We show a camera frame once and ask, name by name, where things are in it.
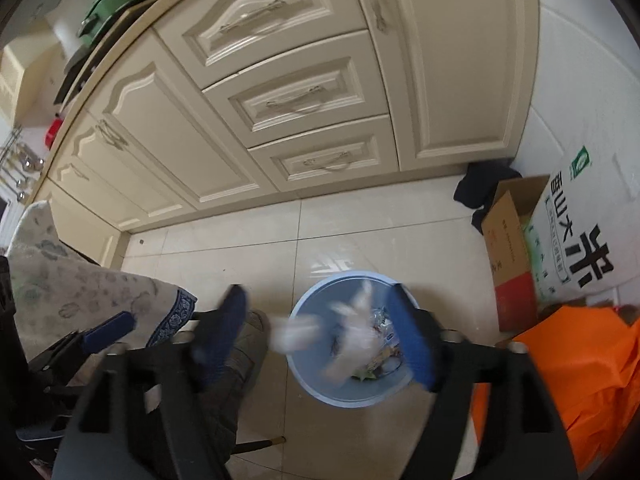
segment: chair leg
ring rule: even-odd
[[[256,440],[255,442],[243,442],[242,444],[236,444],[234,446],[232,455],[240,453],[249,453],[250,451],[256,451],[258,449],[264,449],[265,447],[277,446],[278,444],[284,444],[287,441],[283,436],[277,436],[271,440]]]

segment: blue gripper pad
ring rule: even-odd
[[[191,343],[191,359],[198,366],[198,380],[205,388],[222,374],[226,358],[246,319],[247,299],[240,285],[232,285],[222,304],[203,313]]]
[[[415,307],[401,283],[389,289],[386,309],[414,379],[430,392],[436,392],[444,378],[440,325],[427,310]]]
[[[136,319],[127,310],[119,312],[95,328],[84,332],[82,351],[85,354],[97,354],[126,336],[136,327]]]

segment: green logo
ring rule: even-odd
[[[591,165],[591,158],[589,152],[584,146],[575,156],[574,161],[571,163],[571,180],[582,173],[582,170]]]

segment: orange bag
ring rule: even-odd
[[[529,354],[562,418],[578,470],[607,456],[640,404],[640,320],[612,308],[564,306],[514,340]],[[489,388],[478,384],[472,416],[478,440]]]

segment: white tissue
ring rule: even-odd
[[[338,355],[324,369],[325,377],[336,384],[343,383],[356,370],[369,364],[383,344],[371,320],[372,293],[371,282],[365,280],[351,305],[335,303],[331,307],[342,316],[340,323],[344,327],[338,340]]]
[[[315,342],[321,333],[322,323],[318,316],[303,314],[296,317],[271,317],[270,348],[274,352],[287,354],[304,350]]]

